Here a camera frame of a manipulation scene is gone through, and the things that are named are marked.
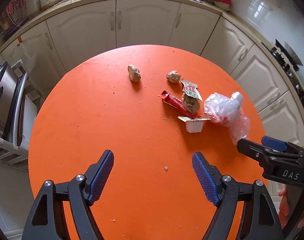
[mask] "brown rock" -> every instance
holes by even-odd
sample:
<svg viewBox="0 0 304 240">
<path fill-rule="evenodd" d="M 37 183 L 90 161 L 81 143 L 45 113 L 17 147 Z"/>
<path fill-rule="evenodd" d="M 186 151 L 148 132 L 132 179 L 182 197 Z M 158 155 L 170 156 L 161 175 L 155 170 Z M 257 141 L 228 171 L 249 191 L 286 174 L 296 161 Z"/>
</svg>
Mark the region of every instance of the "brown rock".
<svg viewBox="0 0 304 240">
<path fill-rule="evenodd" d="M 181 75 L 177 73 L 175 70 L 166 74 L 166 79 L 172 83 L 179 83 Z"/>
<path fill-rule="evenodd" d="M 185 93 L 182 95 L 182 101 L 183 107 L 192 114 L 196 113 L 200 108 L 198 100 L 186 95 Z"/>
<path fill-rule="evenodd" d="M 140 81 L 140 79 L 141 79 L 140 71 L 134 65 L 128 66 L 128 72 L 129 72 L 131 81 L 133 81 L 133 82 Z"/>
</svg>

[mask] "silver bolt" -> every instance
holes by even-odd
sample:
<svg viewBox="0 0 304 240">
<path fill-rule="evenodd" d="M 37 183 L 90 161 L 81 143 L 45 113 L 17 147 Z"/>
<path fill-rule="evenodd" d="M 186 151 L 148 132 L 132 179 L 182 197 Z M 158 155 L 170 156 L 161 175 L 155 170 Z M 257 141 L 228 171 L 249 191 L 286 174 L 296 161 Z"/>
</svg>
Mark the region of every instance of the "silver bolt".
<svg viewBox="0 0 304 240">
<path fill-rule="evenodd" d="M 258 179 L 258 180 L 256 181 L 256 185 L 257 185 L 257 186 L 263 186 L 264 183 L 263 183 L 261 180 Z"/>
<path fill-rule="evenodd" d="M 50 181 L 50 180 L 46 180 L 44 182 L 44 186 L 46 186 L 46 187 L 49 187 L 51 184 L 52 184 L 52 181 Z"/>
<path fill-rule="evenodd" d="M 231 179 L 232 179 L 232 178 L 231 178 L 231 176 L 229 176 L 229 175 L 224 175 L 224 176 L 223 176 L 223 180 L 224 180 L 224 181 L 229 182 L 229 181 L 231 181 Z"/>
<path fill-rule="evenodd" d="M 77 181 L 84 180 L 84 175 L 79 174 L 78 176 L 75 177 L 75 179 L 76 179 Z"/>
</svg>

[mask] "orange tabletop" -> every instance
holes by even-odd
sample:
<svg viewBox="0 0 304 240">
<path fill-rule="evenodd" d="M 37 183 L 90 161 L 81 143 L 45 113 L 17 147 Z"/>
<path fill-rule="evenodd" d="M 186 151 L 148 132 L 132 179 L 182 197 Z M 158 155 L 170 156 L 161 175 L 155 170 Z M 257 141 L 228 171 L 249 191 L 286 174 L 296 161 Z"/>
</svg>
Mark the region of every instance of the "orange tabletop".
<svg viewBox="0 0 304 240">
<path fill-rule="evenodd" d="M 140 70 L 140 82 L 130 81 L 129 64 Z M 204 100 L 213 92 L 228 97 L 241 92 L 251 124 L 249 139 L 260 142 L 264 130 L 255 107 L 215 64 L 170 47 L 114 49 L 68 72 L 44 102 L 29 150 L 34 196 L 45 180 L 70 181 L 110 149 L 114 167 L 101 198 L 91 207 L 106 240 L 202 239 L 215 207 L 193 171 L 193 153 L 201 151 L 222 174 L 241 182 L 262 179 L 263 170 L 237 152 L 226 127 L 205 122 L 201 133 L 186 131 L 177 118 L 181 112 L 159 97 L 163 90 L 182 95 L 181 83 L 166 80 L 171 70 L 198 84 Z M 229 239 L 235 239 L 242 206 L 237 207 Z M 71 239 L 78 239 L 68 203 L 65 210 Z"/>
</svg>

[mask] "cabinet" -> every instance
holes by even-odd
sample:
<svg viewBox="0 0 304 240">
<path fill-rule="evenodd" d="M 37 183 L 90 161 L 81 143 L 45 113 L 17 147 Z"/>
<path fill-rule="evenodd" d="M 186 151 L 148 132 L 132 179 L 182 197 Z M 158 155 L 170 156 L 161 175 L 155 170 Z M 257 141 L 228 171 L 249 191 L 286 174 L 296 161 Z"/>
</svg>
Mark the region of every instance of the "cabinet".
<svg viewBox="0 0 304 240">
<path fill-rule="evenodd" d="M 35 25 L 23 33 L 21 39 L 21 48 L 17 46 L 19 42 L 16 39 L 1 54 L 10 64 L 22 59 L 33 86 L 47 96 L 66 73 L 53 46 L 47 23 L 44 21 Z M 30 57 L 35 55 L 34 66 L 27 62 L 26 53 Z"/>
<path fill-rule="evenodd" d="M 219 15 L 181 3 L 168 45 L 200 55 Z"/>
<path fill-rule="evenodd" d="M 116 0 L 116 45 L 167 45 L 180 3 Z"/>
<path fill-rule="evenodd" d="M 79 6 L 47 19 L 49 31 L 66 70 L 116 48 L 115 0 Z"/>
<path fill-rule="evenodd" d="M 281 74 L 257 45 L 250 49 L 231 77 L 244 89 L 258 112 L 288 90 Z"/>
<path fill-rule="evenodd" d="M 239 28 L 220 17 L 201 57 L 231 74 L 254 42 Z"/>
<path fill-rule="evenodd" d="M 290 91 L 259 112 L 267 136 L 304 146 L 304 123 Z"/>
</svg>

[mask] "cabinet handle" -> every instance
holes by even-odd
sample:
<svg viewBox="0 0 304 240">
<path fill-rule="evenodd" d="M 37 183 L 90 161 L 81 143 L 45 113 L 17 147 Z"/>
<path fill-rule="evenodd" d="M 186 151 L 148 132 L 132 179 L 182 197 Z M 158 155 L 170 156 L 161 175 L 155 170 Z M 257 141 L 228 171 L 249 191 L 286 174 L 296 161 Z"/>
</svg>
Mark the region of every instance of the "cabinet handle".
<svg viewBox="0 0 304 240">
<path fill-rule="evenodd" d="M 271 106 L 271 110 L 273 110 L 278 104 L 283 103 L 284 98 L 281 98 L 281 100 L 279 100 L 278 102 L 275 102 L 272 106 Z"/>
<path fill-rule="evenodd" d="M 114 31 L 114 12 L 111 12 L 110 14 L 110 20 L 111 20 L 111 30 Z"/>
<path fill-rule="evenodd" d="M 181 17 L 182 17 L 182 13 L 179 13 L 177 21 L 176 21 L 175 28 L 177 28 L 179 26 L 179 24 L 181 23 Z"/>
<path fill-rule="evenodd" d="M 122 12 L 119 11 L 118 13 L 118 17 L 117 17 L 117 21 L 118 21 L 118 29 L 121 29 L 121 25 L 122 25 Z"/>
<path fill-rule="evenodd" d="M 267 103 L 270 104 L 274 102 L 279 96 L 281 95 L 280 92 L 278 92 L 276 95 L 274 95 L 271 99 L 267 100 Z"/>
<path fill-rule="evenodd" d="M 46 41 L 47 41 L 47 44 L 48 44 L 49 48 L 50 48 L 50 49 L 53 49 L 53 46 L 52 46 L 52 44 L 51 44 L 51 42 L 50 42 L 50 39 L 49 39 L 49 34 L 48 34 L 48 33 L 45 33 L 44 35 L 45 35 L 45 37 L 46 37 Z"/>
<path fill-rule="evenodd" d="M 246 56 L 247 52 L 248 52 L 248 49 L 245 49 L 245 50 L 242 52 L 242 54 L 239 56 L 238 61 L 241 61 L 241 60 L 242 60 L 242 56 L 243 56 L 243 55 Z"/>
</svg>

